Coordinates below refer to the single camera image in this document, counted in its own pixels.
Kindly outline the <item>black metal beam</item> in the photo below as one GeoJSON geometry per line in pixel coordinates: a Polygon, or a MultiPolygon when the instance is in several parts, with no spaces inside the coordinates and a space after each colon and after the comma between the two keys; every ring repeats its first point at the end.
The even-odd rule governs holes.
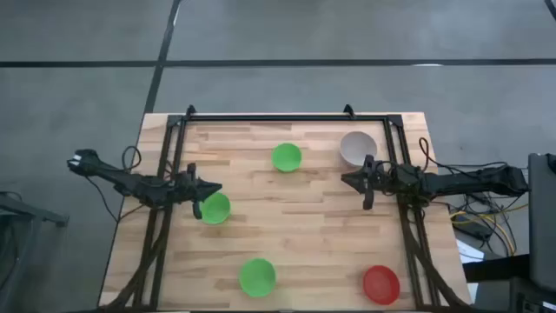
{"type": "Polygon", "coordinates": [[[464,263],[463,270],[469,283],[509,280],[513,277],[527,279],[530,274],[529,255],[509,256],[464,263]]]}

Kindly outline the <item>grey metal stand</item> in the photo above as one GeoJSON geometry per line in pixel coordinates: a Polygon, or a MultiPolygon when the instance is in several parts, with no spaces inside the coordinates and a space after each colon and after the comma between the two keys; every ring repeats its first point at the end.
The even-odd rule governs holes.
{"type": "Polygon", "coordinates": [[[7,221],[7,227],[14,242],[14,262],[6,277],[0,282],[0,313],[8,313],[11,298],[21,281],[23,269],[36,246],[42,223],[51,222],[56,227],[66,227],[69,220],[67,215],[34,207],[25,203],[19,197],[14,198],[10,195],[19,196],[16,192],[0,191],[0,223],[2,219],[7,221]],[[19,243],[17,240],[17,232],[13,225],[15,221],[28,224],[23,243],[19,243]]]}

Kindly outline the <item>grey cabinet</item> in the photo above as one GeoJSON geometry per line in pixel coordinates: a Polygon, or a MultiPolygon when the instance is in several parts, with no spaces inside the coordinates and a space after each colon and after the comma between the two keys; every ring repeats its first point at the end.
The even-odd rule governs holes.
{"type": "Polygon", "coordinates": [[[556,155],[528,157],[531,277],[556,292],[556,155]]]}

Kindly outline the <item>black aluminium table frame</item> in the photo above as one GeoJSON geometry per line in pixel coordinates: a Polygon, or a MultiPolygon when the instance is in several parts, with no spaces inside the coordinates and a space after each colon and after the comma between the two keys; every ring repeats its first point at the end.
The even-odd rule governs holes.
{"type": "Polygon", "coordinates": [[[100,304],[112,302],[132,277],[146,245],[160,229],[169,233],[166,254],[149,269],[137,303],[157,310],[375,310],[363,293],[365,271],[376,264],[400,279],[397,310],[415,306],[407,270],[397,202],[377,195],[370,211],[362,195],[341,181],[348,171],[339,147],[344,134],[359,130],[378,145],[381,159],[422,164],[418,139],[427,135],[421,113],[373,114],[352,120],[344,114],[309,117],[194,115],[181,126],[164,114],[143,119],[138,172],[167,175],[173,162],[195,163],[201,178],[220,183],[231,202],[230,217],[207,225],[189,203],[171,216],[153,215],[134,199],[122,207],[100,304]],[[402,149],[395,122],[404,123],[402,149]],[[300,167],[281,172],[273,149],[293,143],[300,167]],[[243,264],[270,261],[275,289],[250,297],[240,287],[243,264]]]}

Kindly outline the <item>black power strip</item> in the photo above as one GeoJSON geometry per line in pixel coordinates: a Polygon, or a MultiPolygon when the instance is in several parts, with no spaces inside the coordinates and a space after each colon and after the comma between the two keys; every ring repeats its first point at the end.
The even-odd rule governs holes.
{"type": "Polygon", "coordinates": [[[493,231],[483,223],[473,222],[464,216],[456,216],[452,220],[453,227],[468,236],[471,236],[480,241],[489,241],[493,231]]]}

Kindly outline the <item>red plastic bowl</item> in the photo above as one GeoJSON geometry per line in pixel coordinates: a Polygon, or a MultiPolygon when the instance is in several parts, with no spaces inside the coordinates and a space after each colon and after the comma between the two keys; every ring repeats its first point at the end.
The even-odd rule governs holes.
{"type": "Polygon", "coordinates": [[[390,305],[400,296],[399,278],[383,265],[374,265],[365,272],[362,288],[368,299],[380,305],[390,305]]]}

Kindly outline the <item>dark grey equipment box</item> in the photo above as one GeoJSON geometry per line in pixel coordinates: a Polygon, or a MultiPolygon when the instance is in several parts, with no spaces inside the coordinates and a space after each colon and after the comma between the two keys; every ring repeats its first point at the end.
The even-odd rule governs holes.
{"type": "Polygon", "coordinates": [[[473,306],[498,313],[556,313],[556,292],[520,278],[482,282],[473,306]]]}

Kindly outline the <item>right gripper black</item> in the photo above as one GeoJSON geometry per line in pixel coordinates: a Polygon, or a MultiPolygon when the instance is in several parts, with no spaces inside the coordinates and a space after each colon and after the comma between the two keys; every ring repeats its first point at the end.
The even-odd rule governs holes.
{"type": "Polygon", "coordinates": [[[341,175],[341,180],[364,195],[363,209],[371,210],[374,205],[374,193],[380,191],[386,195],[394,193],[394,172],[396,163],[377,161],[372,155],[366,155],[362,169],[341,175]]]}

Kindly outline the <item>green plastic bowl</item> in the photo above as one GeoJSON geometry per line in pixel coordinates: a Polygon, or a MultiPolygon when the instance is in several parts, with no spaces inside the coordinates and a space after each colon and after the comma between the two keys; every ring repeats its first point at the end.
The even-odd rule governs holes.
{"type": "Polygon", "coordinates": [[[267,259],[253,258],[242,265],[238,281],[248,296],[268,296],[276,286],[275,267],[267,259]]]}
{"type": "Polygon", "coordinates": [[[302,153],[300,148],[293,143],[277,145],[271,154],[271,162],[281,172],[292,172],[301,165],[302,153]]]}
{"type": "Polygon", "coordinates": [[[231,214],[231,202],[228,197],[220,192],[208,197],[201,202],[200,209],[202,221],[206,224],[220,224],[227,220],[231,214]]]}

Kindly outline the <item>white ribbed bowl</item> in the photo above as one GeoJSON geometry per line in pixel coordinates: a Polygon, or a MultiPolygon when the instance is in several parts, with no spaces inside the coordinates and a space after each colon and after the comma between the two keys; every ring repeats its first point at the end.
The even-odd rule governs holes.
{"type": "Polygon", "coordinates": [[[341,157],[346,163],[354,167],[361,167],[367,155],[375,157],[377,152],[377,143],[365,132],[352,131],[341,139],[341,157]]]}

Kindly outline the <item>white paper sheet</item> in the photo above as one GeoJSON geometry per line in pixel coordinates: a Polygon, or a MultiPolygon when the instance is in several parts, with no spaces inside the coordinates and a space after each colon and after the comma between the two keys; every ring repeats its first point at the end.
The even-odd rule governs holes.
{"type": "Polygon", "coordinates": [[[457,240],[456,243],[462,263],[482,262],[484,260],[485,254],[481,250],[477,250],[460,240],[457,240]]]}

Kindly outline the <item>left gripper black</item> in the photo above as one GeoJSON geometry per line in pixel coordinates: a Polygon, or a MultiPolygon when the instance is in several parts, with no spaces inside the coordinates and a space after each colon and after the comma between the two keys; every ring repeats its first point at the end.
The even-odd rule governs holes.
{"type": "MultiPolygon", "coordinates": [[[[200,181],[200,200],[205,201],[222,188],[220,183],[200,181]]],[[[171,201],[173,203],[192,202],[195,219],[202,219],[200,200],[197,196],[196,164],[189,163],[185,171],[174,175],[171,201]]]]}

